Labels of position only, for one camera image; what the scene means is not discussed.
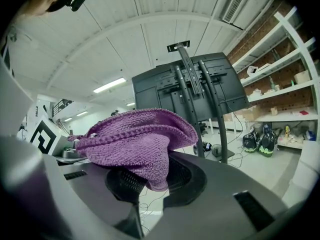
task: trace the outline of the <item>white floor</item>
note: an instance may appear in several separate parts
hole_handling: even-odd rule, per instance
[[[220,144],[219,130],[215,129],[213,135],[210,133],[210,129],[208,129],[208,132],[209,134],[205,134],[202,137],[202,141],[210,142],[212,145]],[[228,149],[235,153],[235,155],[228,160],[228,164],[237,167],[282,198],[297,168],[301,150],[279,147],[279,150],[271,157],[265,157],[257,152],[247,153],[242,151],[243,135],[244,133],[240,136],[239,133],[237,133],[239,137],[235,139],[235,134],[232,131],[227,131],[227,141],[228,143],[230,142]],[[180,148],[177,149],[177,151],[194,155],[193,146]],[[210,153],[206,159],[210,160],[212,157],[213,155]],[[163,199],[168,195],[168,191],[154,192],[149,189],[147,190],[147,188],[144,188],[142,191],[139,198],[140,217],[141,224],[144,226],[142,229],[146,234],[161,218]]]

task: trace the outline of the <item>white ceiling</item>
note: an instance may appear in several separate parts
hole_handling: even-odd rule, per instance
[[[22,87],[43,95],[107,105],[134,100],[131,78],[179,60],[167,46],[190,40],[188,53],[223,52],[241,30],[219,20],[227,0],[86,0],[77,11],[26,19],[9,44]],[[124,77],[102,93],[96,88]]]

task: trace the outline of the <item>purple knitted hat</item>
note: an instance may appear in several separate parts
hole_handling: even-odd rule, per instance
[[[148,180],[153,191],[168,188],[168,150],[198,141],[196,130],[177,114],[161,109],[141,109],[99,121],[85,135],[69,136],[77,152],[95,164],[123,166]]]

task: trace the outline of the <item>white shelving unit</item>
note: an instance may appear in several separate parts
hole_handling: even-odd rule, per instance
[[[300,111],[306,111],[308,114],[302,115]],[[263,114],[255,119],[255,122],[289,122],[289,121],[307,121],[317,120],[318,113],[313,107],[295,108],[279,111],[277,115],[270,113]]]
[[[294,28],[298,28],[302,23],[298,15],[297,9],[294,7],[285,16],[285,19],[293,24]],[[287,38],[287,31],[281,23],[278,23],[268,34],[266,34],[255,46],[253,46],[245,55],[243,55],[232,66],[237,73],[244,70],[266,53],[270,52],[275,46],[280,44]]]
[[[293,91],[296,91],[296,90],[299,90],[299,89],[302,89],[302,88],[305,88],[305,87],[308,87],[308,86],[312,86],[313,84],[314,84],[314,80],[310,80],[310,81],[307,81],[307,82],[304,82],[304,83],[301,83],[301,84],[296,84],[294,86],[290,86],[290,87],[285,88],[285,89],[281,89],[281,90],[273,91],[273,92],[268,92],[268,93],[266,93],[264,95],[261,95],[261,96],[255,96],[253,98],[249,97],[248,101],[249,102],[260,101],[260,100],[271,98],[271,97],[278,96],[278,95],[281,95],[281,94],[286,94],[286,93],[289,93],[289,92],[293,92]]]
[[[302,147],[303,147],[303,143],[288,142],[282,136],[278,138],[278,145],[283,147],[293,148],[293,149],[299,149],[299,150],[302,150]]]
[[[311,75],[311,80],[302,84],[296,84],[294,86],[281,89],[279,91],[266,93],[262,96],[254,96],[249,98],[249,102],[254,102],[262,99],[271,98],[274,96],[282,95],[285,93],[293,92],[305,87],[314,88],[314,106],[315,107],[304,107],[298,109],[288,109],[285,111],[279,111],[277,115],[272,115],[271,112],[261,115],[259,118],[254,120],[255,122],[287,122],[287,121],[306,121],[306,120],[317,120],[317,142],[320,141],[320,78],[316,71],[316,67],[310,56],[310,52],[315,49],[315,38],[311,38],[306,43],[303,42],[301,37],[298,35],[296,29],[302,24],[302,20],[298,15],[297,9],[294,7],[292,10],[283,17],[277,12],[274,17],[279,23],[266,35],[264,36],[253,48],[251,48],[244,56],[242,56],[232,66],[237,73],[246,69],[248,66],[254,64],[255,61],[260,59],[266,53],[271,51],[275,46],[282,42],[285,38],[290,37],[294,43],[296,49],[283,58],[276,62],[268,65],[266,68],[258,71],[256,74],[246,78],[242,81],[242,85],[248,86],[262,78],[265,78],[272,73],[286,67],[287,65],[301,59],[305,65],[306,70]],[[307,115],[300,114],[300,111],[308,112]],[[302,144],[298,143],[286,143],[285,141],[279,143],[280,146],[286,146],[291,148],[300,149]]]
[[[313,37],[309,41],[307,41],[304,45],[307,47],[309,51],[313,51],[315,49],[316,39]],[[276,62],[272,63],[271,65],[267,66],[266,68],[258,71],[257,73],[247,77],[243,82],[242,85],[244,87],[265,78],[272,73],[281,70],[282,68],[290,65],[291,63],[301,59],[300,49],[295,49],[283,58],[277,60]]]

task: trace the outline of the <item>black cable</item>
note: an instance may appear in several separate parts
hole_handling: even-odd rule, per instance
[[[238,149],[239,148],[242,148],[241,152],[240,153],[234,153],[234,155],[241,155],[241,157],[238,157],[238,158],[235,158],[235,159],[234,159],[234,157],[232,157],[231,160],[228,160],[228,164],[233,166],[233,167],[235,167],[235,168],[240,168],[242,166],[243,159],[250,154],[250,153],[247,153],[246,155],[243,155],[242,154],[242,152],[244,151],[243,146],[238,147]],[[230,163],[231,161],[235,161],[235,160],[239,160],[239,159],[240,159],[240,165],[239,166],[236,166],[236,165]]]
[[[222,91],[223,91],[223,88],[222,88],[222,85],[221,85],[219,79],[218,79],[218,83],[219,83],[219,85],[220,85],[220,87],[221,87],[221,89],[222,89]],[[219,99],[220,99],[220,100],[223,100],[223,101],[225,102],[225,104],[228,106],[228,108],[231,110],[231,112],[234,114],[234,116],[236,117],[236,119],[239,121],[239,123],[240,123],[240,125],[241,125],[241,132],[240,132],[240,134],[239,134],[237,137],[235,137],[233,140],[231,140],[230,142],[228,142],[227,145],[229,145],[231,142],[235,141],[238,137],[240,137],[240,135],[244,132],[244,127],[243,127],[242,123],[240,122],[239,118],[237,117],[237,115],[235,114],[235,112],[233,112],[233,110],[231,109],[231,107],[228,105],[227,101],[226,101],[225,99],[223,99],[223,98],[219,98]]]
[[[156,201],[156,200],[158,200],[158,199],[162,198],[162,197],[163,197],[167,192],[168,192],[168,190],[167,190],[166,192],[164,192],[164,194],[163,194],[162,196],[160,196],[160,197],[158,197],[158,198],[156,198],[156,199],[152,200],[152,201],[149,203],[149,205],[148,205],[148,204],[146,204],[146,203],[141,203],[141,204],[139,205],[139,207],[140,207],[141,209],[143,209],[143,207],[141,207],[141,205],[147,205],[147,206],[146,206],[146,210],[145,210],[144,212],[140,213],[139,215],[144,214],[145,212],[147,212],[147,211],[148,211],[148,209],[149,209],[149,207],[150,207],[150,205],[151,205],[154,201]]]
[[[147,228],[147,227],[144,226],[144,225],[141,225],[141,226],[144,227],[146,230],[148,230],[148,231],[150,232],[149,228]]]
[[[148,193],[148,189],[146,189],[145,194],[143,194],[143,195],[139,195],[139,197],[144,197],[144,196],[146,196],[146,195],[147,195],[147,193]]]
[[[292,127],[292,128],[297,127],[297,126],[300,125],[302,122],[303,122],[303,121],[300,121],[298,124],[296,124],[296,125],[295,125],[294,127]]]
[[[237,115],[235,114],[235,112],[233,112],[233,110],[231,109],[231,107],[228,105],[227,101],[223,98],[219,98],[220,100],[223,100],[225,102],[225,104],[228,106],[228,108],[231,110],[231,112],[234,114],[235,118],[239,121],[240,125],[241,125],[241,132],[240,134],[235,137],[233,140],[229,141],[227,144],[230,144],[231,142],[233,142],[234,140],[238,139],[240,137],[240,135],[244,132],[244,127],[242,125],[242,123],[240,122],[239,118],[237,117]]]

